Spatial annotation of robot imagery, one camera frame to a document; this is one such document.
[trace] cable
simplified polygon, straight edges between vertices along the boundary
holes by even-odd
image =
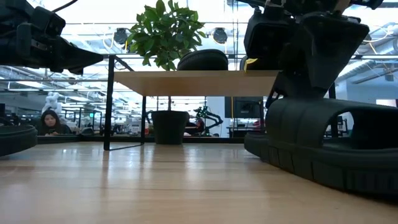
[[[369,43],[369,46],[372,48],[374,54],[378,55],[378,53],[377,53],[376,49],[374,48],[373,44],[372,44],[372,43]],[[387,65],[386,65],[384,62],[382,62],[382,64],[384,65],[384,68],[386,68],[387,73],[389,73],[390,75],[392,75],[394,78],[397,78],[397,77],[391,72],[390,68],[388,68]]]
[[[391,35],[391,34],[393,34],[394,32],[392,32],[392,31],[390,31],[389,30],[389,28],[384,28],[384,27],[381,27],[381,26],[376,26],[376,27],[378,27],[378,28],[380,28],[380,30],[383,30],[386,34],[384,35],[384,37],[381,37],[381,38],[377,38],[377,39],[375,39],[375,40],[363,40],[363,42],[365,42],[365,43],[374,43],[374,42],[377,42],[377,41],[380,41],[380,40],[384,40],[385,38],[387,38],[389,35]]]
[[[61,11],[62,9],[65,9],[65,8],[71,6],[72,4],[75,4],[76,2],[77,2],[77,0],[72,0],[72,1],[70,1],[69,3],[64,4],[63,6],[54,9],[53,12]]]
[[[113,35],[112,35],[111,46],[109,46],[108,44],[106,44],[106,42],[105,42],[105,37],[106,37],[106,34],[104,33],[104,38],[102,39],[102,43],[104,44],[104,47],[106,47],[107,49],[112,49],[112,47],[113,47],[113,42],[114,42],[114,33],[113,33]]]

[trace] desk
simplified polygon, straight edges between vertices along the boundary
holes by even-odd
[[[115,72],[142,96],[267,96],[278,71]]]
[[[260,132],[260,127],[250,127],[250,128],[237,128],[237,127],[227,127],[229,138],[244,138],[249,132]]]
[[[126,147],[129,143],[114,143]],[[394,205],[329,189],[240,144],[36,146],[0,162],[1,223],[397,224]]]

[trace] wooden table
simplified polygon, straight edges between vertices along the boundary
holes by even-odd
[[[240,144],[101,146],[43,145],[3,157],[0,223],[398,223],[396,206],[322,187]]]
[[[278,71],[115,72],[142,96],[267,96]]]

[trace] woman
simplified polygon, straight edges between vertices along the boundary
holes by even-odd
[[[61,124],[60,118],[53,110],[46,110],[41,117],[41,136],[56,136],[59,134],[71,134],[67,125]]]

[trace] black metal table leg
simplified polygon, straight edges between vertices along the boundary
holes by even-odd
[[[147,97],[142,96],[142,112],[141,112],[141,144],[145,144],[145,119],[147,113]]]
[[[108,75],[108,89],[106,92],[106,110],[105,110],[105,130],[104,130],[104,150],[105,151],[113,151],[120,149],[127,149],[130,147],[142,146],[145,143],[145,113],[146,113],[146,97],[142,97],[142,122],[144,123],[141,126],[141,142],[138,145],[134,146],[126,146],[111,149],[111,119],[112,119],[112,95],[113,95],[113,83],[114,83],[114,61],[117,60],[120,64],[125,66],[129,71],[133,72],[134,70],[126,63],[123,62],[120,58],[115,55],[109,56],[109,75]]]
[[[79,108],[79,128],[81,128],[81,108]]]
[[[112,126],[112,94],[114,82],[114,60],[115,56],[109,56],[108,89],[106,90],[104,150],[111,150],[111,126]]]

